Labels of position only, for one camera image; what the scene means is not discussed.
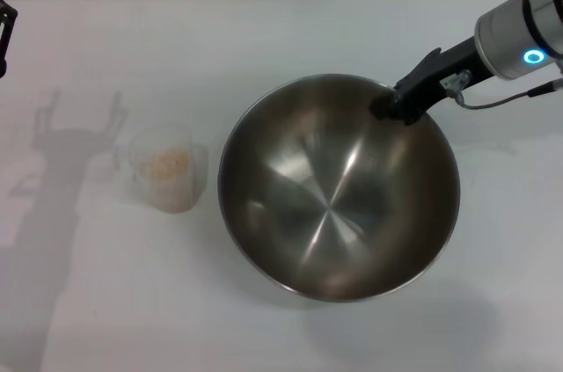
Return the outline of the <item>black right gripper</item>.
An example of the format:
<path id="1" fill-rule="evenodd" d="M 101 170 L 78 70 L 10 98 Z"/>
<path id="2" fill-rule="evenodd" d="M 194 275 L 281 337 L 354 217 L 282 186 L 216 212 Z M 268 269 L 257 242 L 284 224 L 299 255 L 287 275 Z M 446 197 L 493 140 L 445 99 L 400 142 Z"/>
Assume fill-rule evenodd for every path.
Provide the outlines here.
<path id="1" fill-rule="evenodd" d="M 381 93 L 369 109 L 379 120 L 402 120 L 406 126 L 427 115 L 427 110 L 445 99 L 441 81 L 467 70 L 468 87 L 486 81 L 489 69 L 481 60 L 473 37 L 443 52 L 437 48 L 395 85 L 395 91 Z"/>

